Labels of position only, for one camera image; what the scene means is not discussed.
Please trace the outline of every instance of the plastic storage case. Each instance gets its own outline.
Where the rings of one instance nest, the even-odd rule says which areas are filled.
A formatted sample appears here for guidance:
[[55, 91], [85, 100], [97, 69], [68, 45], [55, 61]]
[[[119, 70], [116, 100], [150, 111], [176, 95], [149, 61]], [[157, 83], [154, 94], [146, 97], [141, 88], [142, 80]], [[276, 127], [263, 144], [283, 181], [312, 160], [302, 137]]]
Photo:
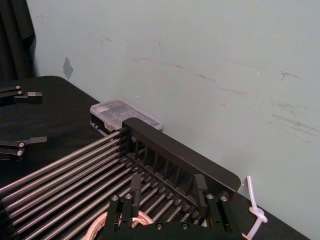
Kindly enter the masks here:
[[122, 127], [122, 122], [129, 118], [137, 118], [157, 130], [162, 129], [160, 121], [123, 100], [92, 105], [90, 113], [91, 125], [103, 135], [119, 130]]

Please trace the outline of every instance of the black fabric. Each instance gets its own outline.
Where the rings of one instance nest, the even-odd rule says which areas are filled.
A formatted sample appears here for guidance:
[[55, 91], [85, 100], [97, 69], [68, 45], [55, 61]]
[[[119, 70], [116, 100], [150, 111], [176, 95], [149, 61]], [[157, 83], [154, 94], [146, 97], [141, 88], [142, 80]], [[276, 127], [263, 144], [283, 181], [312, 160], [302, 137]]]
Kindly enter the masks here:
[[[23, 162], [0, 161], [0, 188], [102, 137], [90, 126], [90, 106], [98, 101], [68, 81], [45, 76], [18, 80], [15, 84], [26, 92], [42, 92], [43, 105], [0, 107], [0, 139], [48, 136], [48, 142], [42, 149], [30, 146]], [[0, 88], [8, 85], [8, 82], [0, 83]], [[232, 201], [233, 212], [244, 233], [256, 220], [249, 212], [249, 206], [250, 201], [241, 194]], [[264, 213], [268, 222], [261, 225], [254, 240], [308, 240], [267, 211]]]
[[0, 82], [32, 77], [35, 40], [26, 0], [0, 1]]

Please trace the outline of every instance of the table surface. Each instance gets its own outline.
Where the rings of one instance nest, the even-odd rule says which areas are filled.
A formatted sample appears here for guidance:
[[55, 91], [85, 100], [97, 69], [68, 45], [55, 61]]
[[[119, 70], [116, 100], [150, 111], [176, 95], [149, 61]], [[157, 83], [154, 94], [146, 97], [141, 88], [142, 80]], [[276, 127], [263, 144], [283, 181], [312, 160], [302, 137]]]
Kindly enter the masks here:
[[[0, 187], [62, 158], [102, 137], [90, 126], [90, 106], [97, 100], [67, 80], [42, 76], [0, 84], [21, 86], [24, 92], [42, 92], [43, 104], [12, 104], [0, 107], [0, 139], [26, 140], [47, 136], [44, 147], [28, 146], [23, 162], [0, 161]], [[250, 201], [241, 194], [232, 200], [235, 217], [247, 233], [256, 217], [249, 212]], [[264, 211], [268, 223], [262, 224], [254, 240], [308, 240], [292, 227]]]

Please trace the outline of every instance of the scuff mark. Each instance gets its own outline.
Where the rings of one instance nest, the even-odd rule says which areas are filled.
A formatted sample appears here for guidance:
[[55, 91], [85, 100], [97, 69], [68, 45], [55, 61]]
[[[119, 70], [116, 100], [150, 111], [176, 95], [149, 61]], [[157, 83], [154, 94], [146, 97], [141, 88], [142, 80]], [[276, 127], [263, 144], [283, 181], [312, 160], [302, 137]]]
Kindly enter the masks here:
[[278, 126], [278, 125], [276, 125], [276, 124], [274, 124], [274, 123], [272, 123], [270, 121], [268, 121], [267, 123], [270, 124], [271, 126], [277, 128], [277, 129], [279, 129], [281, 132], [283, 132], [283, 133], [285, 133], [287, 135], [296, 137], [297, 139], [299, 139], [300, 141], [302, 141], [304, 143], [307, 143], [307, 144], [312, 143], [312, 141], [303, 140], [301, 137], [293, 135], [291, 132], [284, 130], [282, 127], [280, 127], [280, 126]]
[[317, 136], [317, 135], [314, 134], [314, 133], [311, 133], [311, 132], [309, 132], [309, 131], [302, 130], [302, 129], [297, 128], [297, 127], [294, 127], [294, 126], [289, 126], [289, 125], [286, 125], [286, 124], [280, 124], [280, 125], [281, 125], [281, 126], [284, 126], [284, 127], [286, 127], [286, 128], [293, 129], [293, 130], [296, 130], [296, 131], [298, 131], [298, 132], [301, 132], [301, 133], [310, 135], [310, 136], [315, 136], [315, 137]]
[[302, 79], [302, 78], [298, 77], [297, 75], [293, 75], [293, 74], [288, 73], [288, 72], [286, 72], [286, 71], [280, 71], [280, 70], [279, 70], [279, 72], [280, 72], [280, 74], [282, 75], [282, 78], [281, 78], [282, 81], [284, 81], [287, 76], [291, 76], [291, 77], [293, 77], [293, 78], [295, 78], [295, 79]]
[[106, 37], [104, 35], [101, 35], [101, 37], [103, 37], [104, 39], [108, 40], [110, 43], [112, 43], [112, 40], [109, 37]]
[[242, 96], [247, 95], [247, 92], [245, 92], [245, 91], [229, 89], [229, 88], [225, 88], [225, 87], [221, 87], [221, 86], [217, 86], [217, 88], [222, 90], [222, 91], [232, 92], [233, 94], [237, 94], [237, 95], [242, 95]]
[[246, 67], [248, 67], [248, 68], [252, 68], [252, 69], [255, 69], [255, 70], [260, 70], [260, 71], [262, 70], [262, 71], [265, 71], [265, 72], [270, 72], [269, 70], [264, 69], [264, 68], [262, 68], [262, 67], [254, 66], [254, 65], [247, 64], [247, 63], [244, 63], [244, 62], [235, 61], [235, 60], [229, 60], [229, 59], [228, 59], [228, 61], [229, 61], [230, 63], [239, 64], [239, 65], [246, 66]]
[[66, 56], [63, 64], [63, 73], [68, 80], [71, 77], [71, 74], [73, 73], [73, 71], [74, 71], [74, 68], [70, 64], [70, 59]]
[[273, 101], [271, 102], [272, 106], [279, 107], [279, 108], [285, 108], [285, 109], [298, 109], [299, 107], [297, 105], [293, 105], [287, 102], [280, 102], [280, 101]]
[[162, 52], [162, 54], [163, 54], [164, 56], [166, 56], [166, 53], [165, 53], [164, 49], [162, 48], [161, 42], [159, 42], [159, 41], [158, 41], [158, 46], [159, 46], [159, 49], [160, 49], [160, 51]]
[[274, 113], [272, 113], [272, 117], [280, 119], [280, 120], [285, 121], [285, 122], [288, 122], [290, 124], [293, 124], [296, 127], [303, 127], [303, 128], [309, 129], [309, 130], [314, 131], [314, 132], [320, 132], [319, 129], [317, 129], [317, 128], [313, 127], [313, 126], [305, 125], [305, 124], [301, 123], [300, 121], [292, 120], [290, 118], [287, 118], [287, 117], [284, 117], [284, 116], [279, 116], [279, 115], [274, 114]]
[[56, 17], [55, 16], [45, 16], [43, 14], [41, 15], [38, 15], [36, 16], [37, 18], [40, 18], [40, 19], [55, 19]]
[[156, 64], [160, 64], [160, 65], [165, 65], [165, 66], [170, 66], [170, 67], [174, 67], [174, 68], [179, 68], [179, 69], [182, 69], [182, 70], [186, 70], [188, 71], [189, 73], [197, 76], [197, 77], [200, 77], [202, 79], [206, 79], [206, 80], [209, 80], [211, 82], [215, 82], [216, 80], [210, 78], [210, 77], [207, 77], [203, 74], [199, 74], [199, 73], [196, 73], [196, 71], [194, 71], [193, 69], [190, 69], [190, 68], [187, 68], [187, 67], [184, 67], [184, 66], [181, 66], [179, 64], [171, 64], [171, 63], [166, 63], [166, 62], [161, 62], [161, 61], [156, 61], [156, 60], [153, 60], [153, 59], [150, 59], [150, 58], [146, 58], [146, 57], [126, 57], [127, 59], [130, 59], [134, 62], [139, 62], [139, 61], [147, 61], [147, 62], [152, 62], [152, 63], [156, 63]]

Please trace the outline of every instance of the black curtain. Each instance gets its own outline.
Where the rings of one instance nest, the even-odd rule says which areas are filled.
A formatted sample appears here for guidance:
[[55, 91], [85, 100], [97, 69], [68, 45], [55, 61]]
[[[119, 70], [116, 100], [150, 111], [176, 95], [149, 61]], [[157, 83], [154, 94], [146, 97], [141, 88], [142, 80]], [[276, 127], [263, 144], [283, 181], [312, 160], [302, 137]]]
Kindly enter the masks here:
[[34, 40], [26, 0], [0, 0], [0, 82], [32, 77]]

